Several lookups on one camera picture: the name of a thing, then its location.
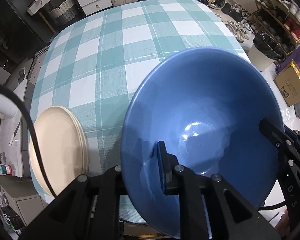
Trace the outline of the white bin with black bag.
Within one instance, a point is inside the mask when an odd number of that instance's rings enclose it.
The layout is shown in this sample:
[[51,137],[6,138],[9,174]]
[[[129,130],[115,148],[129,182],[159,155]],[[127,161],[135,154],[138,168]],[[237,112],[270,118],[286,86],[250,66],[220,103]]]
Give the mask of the white bin with black bag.
[[266,70],[275,61],[280,62],[286,58],[281,46],[264,29],[254,37],[248,57],[260,72]]

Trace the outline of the cream plate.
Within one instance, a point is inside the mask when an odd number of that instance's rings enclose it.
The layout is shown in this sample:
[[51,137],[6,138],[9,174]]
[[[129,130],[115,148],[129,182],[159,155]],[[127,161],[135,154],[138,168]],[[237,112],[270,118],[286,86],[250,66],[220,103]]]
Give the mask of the cream plate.
[[89,170],[89,154],[81,124],[68,109],[52,106],[34,123],[43,167],[55,194]]

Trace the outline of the woven laundry basket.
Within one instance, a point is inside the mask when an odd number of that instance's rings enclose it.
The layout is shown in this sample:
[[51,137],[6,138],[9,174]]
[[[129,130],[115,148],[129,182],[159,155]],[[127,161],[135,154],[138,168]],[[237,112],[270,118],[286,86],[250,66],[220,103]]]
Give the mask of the woven laundry basket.
[[59,6],[51,7],[49,14],[59,25],[65,25],[77,17],[78,9],[74,0],[63,0]]

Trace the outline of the grey white side cabinet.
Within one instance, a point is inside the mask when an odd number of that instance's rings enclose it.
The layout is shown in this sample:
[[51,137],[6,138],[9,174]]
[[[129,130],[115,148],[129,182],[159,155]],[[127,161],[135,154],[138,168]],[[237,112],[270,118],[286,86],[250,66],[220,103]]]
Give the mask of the grey white side cabinet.
[[[34,84],[29,81],[34,59],[24,60],[8,78],[7,87],[22,100],[29,111]],[[28,129],[21,113],[0,123],[0,153],[3,163],[12,167],[11,176],[0,176],[3,204],[9,206],[27,226],[37,217],[45,205],[30,175]]]

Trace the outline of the wooden shoe rack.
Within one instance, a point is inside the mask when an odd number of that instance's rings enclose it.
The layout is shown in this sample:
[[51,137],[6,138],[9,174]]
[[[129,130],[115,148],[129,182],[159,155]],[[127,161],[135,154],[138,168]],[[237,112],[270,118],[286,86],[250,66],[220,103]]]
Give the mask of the wooden shoe rack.
[[300,45],[300,8],[294,0],[255,0],[252,13],[254,33],[264,30],[284,54],[290,55]]

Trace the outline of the blue bowl front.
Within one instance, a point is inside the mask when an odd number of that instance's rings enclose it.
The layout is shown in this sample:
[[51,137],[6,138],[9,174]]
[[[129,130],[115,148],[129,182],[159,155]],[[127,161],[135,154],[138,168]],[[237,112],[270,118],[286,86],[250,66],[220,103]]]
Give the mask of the blue bowl front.
[[258,128],[283,120],[277,100],[245,53],[200,47],[158,64],[130,103],[121,136],[121,168],[129,198],[158,231],[180,236],[178,196],[164,195],[157,143],[196,174],[223,176],[253,207],[273,188],[277,150]]

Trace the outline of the teal checked tablecloth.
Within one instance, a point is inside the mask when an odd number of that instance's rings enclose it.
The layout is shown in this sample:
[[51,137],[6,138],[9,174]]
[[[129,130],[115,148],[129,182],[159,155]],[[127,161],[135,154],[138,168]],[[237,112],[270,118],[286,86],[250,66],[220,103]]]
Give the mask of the teal checked tablecloth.
[[122,124],[144,78],[169,56],[217,47],[246,58],[217,15],[194,0],[148,0],[98,12],[52,41],[34,88],[33,120],[51,106],[79,120],[89,149],[89,174],[120,162]]

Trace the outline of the white electric kettle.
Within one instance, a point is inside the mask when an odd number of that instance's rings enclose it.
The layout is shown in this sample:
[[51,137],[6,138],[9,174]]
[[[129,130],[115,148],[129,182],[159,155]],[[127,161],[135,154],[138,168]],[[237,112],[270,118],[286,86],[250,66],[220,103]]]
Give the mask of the white electric kettle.
[[11,119],[17,111],[16,105],[10,99],[0,94],[0,119]]

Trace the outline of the cardboard box with cat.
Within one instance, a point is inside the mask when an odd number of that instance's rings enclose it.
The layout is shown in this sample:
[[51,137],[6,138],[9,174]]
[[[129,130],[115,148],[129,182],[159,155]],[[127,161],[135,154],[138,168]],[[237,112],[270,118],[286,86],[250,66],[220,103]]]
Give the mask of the cardboard box with cat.
[[300,68],[294,60],[277,74],[274,82],[288,107],[300,102]]

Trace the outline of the plastic water bottle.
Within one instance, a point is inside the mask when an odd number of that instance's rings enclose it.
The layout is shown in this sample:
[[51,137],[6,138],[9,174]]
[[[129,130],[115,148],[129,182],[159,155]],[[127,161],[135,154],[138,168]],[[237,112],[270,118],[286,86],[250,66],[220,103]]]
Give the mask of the plastic water bottle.
[[12,168],[8,164],[0,164],[0,176],[11,176],[13,173]]

